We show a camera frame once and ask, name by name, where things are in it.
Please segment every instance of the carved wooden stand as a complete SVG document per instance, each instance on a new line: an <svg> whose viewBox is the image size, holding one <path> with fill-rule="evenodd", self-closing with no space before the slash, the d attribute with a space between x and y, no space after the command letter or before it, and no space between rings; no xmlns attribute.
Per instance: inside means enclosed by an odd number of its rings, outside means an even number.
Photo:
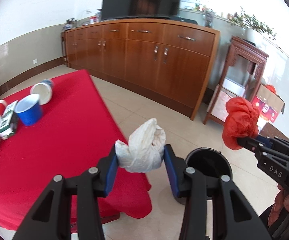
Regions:
<svg viewBox="0 0 289 240"><path fill-rule="evenodd" d="M261 78L263 75L263 72L265 70L265 65L267 62L267 58L269 57L268 54L266 54L265 52L263 52L262 50L258 49L257 47L253 46L252 44L238 38L238 37L232 37L231 38L231 44L227 53L227 57L226 57L226 61L225 61L225 65L224 65L224 69L222 71L221 74L221 78L219 81L219 87L218 90L215 92L216 95L214 96L214 99L212 101L212 105L206 115L206 118L203 121L203 124L206 124L208 119L214 120L217 123L220 123L222 125L224 125L224 122L222 120L220 120L219 118L215 117L214 115L211 114L217 99L219 97L219 93L223 87L223 83L225 80L225 77L227 75L227 71L228 71L228 67L229 66L234 66L235 62L236 62L236 58L237 56L241 56L247 60L249 60L249 64L248 64L248 72L250 74L249 79L247 81L247 85L246 85L246 91L248 89L249 83L250 83L250 79L251 79L251 75L254 74L255 79L256 79L256 86L254 88L254 90L251 93L251 96L249 97L249 101L251 101L254 96L256 95L259 86L260 86L260 82L261 82Z"/></svg>

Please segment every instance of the green plant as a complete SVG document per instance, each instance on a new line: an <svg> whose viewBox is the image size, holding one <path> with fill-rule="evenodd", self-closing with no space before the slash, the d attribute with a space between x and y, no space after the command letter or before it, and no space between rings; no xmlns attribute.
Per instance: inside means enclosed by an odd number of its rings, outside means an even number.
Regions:
<svg viewBox="0 0 289 240"><path fill-rule="evenodd" d="M251 28L259 33L267 33L269 35L269 39L276 39L277 33L274 33L274 28L269 28L267 24L257 20L254 15L246 14L243 8L240 6L241 12L240 15L237 14L234 18L230 20L231 25L239 25L242 28Z"/></svg>

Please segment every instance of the white flower pot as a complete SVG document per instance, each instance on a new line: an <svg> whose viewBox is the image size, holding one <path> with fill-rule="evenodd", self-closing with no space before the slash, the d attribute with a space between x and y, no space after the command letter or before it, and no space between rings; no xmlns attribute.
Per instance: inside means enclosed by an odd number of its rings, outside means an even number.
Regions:
<svg viewBox="0 0 289 240"><path fill-rule="evenodd" d="M245 32L245 39L253 42L256 47L259 48L262 44L263 36L261 33L253 29L247 28Z"/></svg>

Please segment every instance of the red tablecloth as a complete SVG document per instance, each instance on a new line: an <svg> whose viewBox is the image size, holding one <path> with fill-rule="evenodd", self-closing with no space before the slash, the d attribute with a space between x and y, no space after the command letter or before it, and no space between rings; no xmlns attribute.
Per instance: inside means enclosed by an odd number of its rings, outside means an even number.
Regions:
<svg viewBox="0 0 289 240"><path fill-rule="evenodd" d="M0 143L0 226L17 230L24 216L56 174L80 175L107 156L117 139L126 142L85 70L53 79L53 97L43 117L29 127L19 121L17 134ZM5 100L12 103L30 88ZM125 212L142 218L151 212L145 174L119 168L114 188L99 199L101 217ZM72 218L76 217L76 199Z"/></svg>

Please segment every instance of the cabinet top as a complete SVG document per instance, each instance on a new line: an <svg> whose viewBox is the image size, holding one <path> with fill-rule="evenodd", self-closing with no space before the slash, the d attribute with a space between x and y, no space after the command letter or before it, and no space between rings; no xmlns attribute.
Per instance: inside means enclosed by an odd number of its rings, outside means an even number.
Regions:
<svg viewBox="0 0 289 240"><path fill-rule="evenodd" d="M141 19L136 18L136 19L123 19L123 20L110 20L110 21L90 24L87 26L81 26L78 28L68 30L66 32L72 32L75 30L83 29L83 28L99 26L99 25L106 25L106 24L113 24L113 23L139 23L139 22L178 25L178 26L193 28L193 29L197 29L197 30L202 30L202 31L205 31L208 33L213 33L215 35L220 35L220 31L218 31L218 30L207 28L204 26L196 25L196 24L192 24L192 23L185 23L185 22L179 22L179 21L173 21L173 20L164 20L164 19L150 19L150 18L149 19L148 18L141 18Z"/></svg>

